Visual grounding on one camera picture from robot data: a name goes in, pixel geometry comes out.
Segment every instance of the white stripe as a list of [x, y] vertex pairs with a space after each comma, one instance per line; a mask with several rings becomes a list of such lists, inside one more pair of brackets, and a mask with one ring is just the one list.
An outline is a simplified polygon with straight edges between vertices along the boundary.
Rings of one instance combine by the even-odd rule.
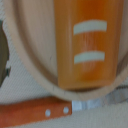
[[100, 51], [91, 51], [78, 54], [74, 57], [74, 64], [89, 61], [104, 61], [105, 53]]
[[103, 20], [89, 20], [78, 23], [74, 26], [74, 35], [93, 32], [93, 31], [107, 31], [107, 21]]

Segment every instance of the knife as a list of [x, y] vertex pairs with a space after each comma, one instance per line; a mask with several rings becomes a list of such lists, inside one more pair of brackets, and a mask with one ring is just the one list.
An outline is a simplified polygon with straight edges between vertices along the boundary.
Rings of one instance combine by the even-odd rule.
[[72, 115], [72, 112], [104, 107], [128, 101], [128, 86], [118, 87], [112, 93], [89, 101], [67, 102], [46, 97], [21, 103], [0, 105], [0, 126], [19, 126]]

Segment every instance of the orange knife handle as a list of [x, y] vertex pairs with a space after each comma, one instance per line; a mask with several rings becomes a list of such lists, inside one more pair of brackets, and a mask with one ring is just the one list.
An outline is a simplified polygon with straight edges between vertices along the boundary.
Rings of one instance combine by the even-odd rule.
[[71, 102], [48, 97], [0, 106], [0, 127], [44, 121], [72, 114]]

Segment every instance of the dark curved object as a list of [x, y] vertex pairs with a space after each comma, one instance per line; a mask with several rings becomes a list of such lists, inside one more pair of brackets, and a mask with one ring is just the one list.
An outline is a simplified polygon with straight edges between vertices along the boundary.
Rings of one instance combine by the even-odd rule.
[[0, 87], [6, 78], [9, 76], [10, 69], [6, 69], [6, 63], [9, 60], [9, 48], [7, 38], [3, 31], [3, 21], [0, 20]]

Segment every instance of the wooden cutting board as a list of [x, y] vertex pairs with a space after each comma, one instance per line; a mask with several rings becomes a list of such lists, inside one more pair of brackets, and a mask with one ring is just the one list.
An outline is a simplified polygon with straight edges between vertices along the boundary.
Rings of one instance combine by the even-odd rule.
[[4, 0], [4, 6], [8, 28], [21, 60], [35, 80], [59, 98], [97, 98], [111, 92], [128, 76], [127, 0], [124, 4], [117, 78], [111, 86], [83, 92], [65, 91], [57, 86], [53, 0]]

